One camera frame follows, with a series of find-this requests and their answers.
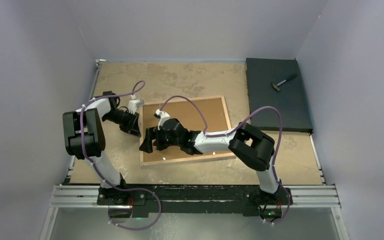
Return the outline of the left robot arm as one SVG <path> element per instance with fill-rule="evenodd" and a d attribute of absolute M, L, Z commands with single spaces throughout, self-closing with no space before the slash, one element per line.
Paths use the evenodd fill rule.
<path fill-rule="evenodd" d="M 105 153 L 106 137 L 102 123 L 110 121 L 129 135 L 140 137 L 138 109 L 144 101 L 130 95 L 127 106 L 120 106 L 120 96 L 105 91 L 91 98 L 81 108 L 62 115 L 64 145 L 70 156 L 84 160 L 100 180 L 100 187 L 118 205 L 126 203 L 129 191 L 123 176 Z"/>

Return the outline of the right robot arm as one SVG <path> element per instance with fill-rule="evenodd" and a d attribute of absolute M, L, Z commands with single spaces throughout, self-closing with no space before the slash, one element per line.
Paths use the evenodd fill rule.
<path fill-rule="evenodd" d="M 264 202 L 272 204 L 280 198 L 280 181 L 275 170 L 280 141 L 247 122 L 229 130 L 204 133 L 188 130 L 178 119 L 170 118 L 161 126 L 145 130 L 139 150 L 150 154 L 154 149 L 162 151 L 173 146 L 191 156 L 229 151 L 256 172 Z"/>

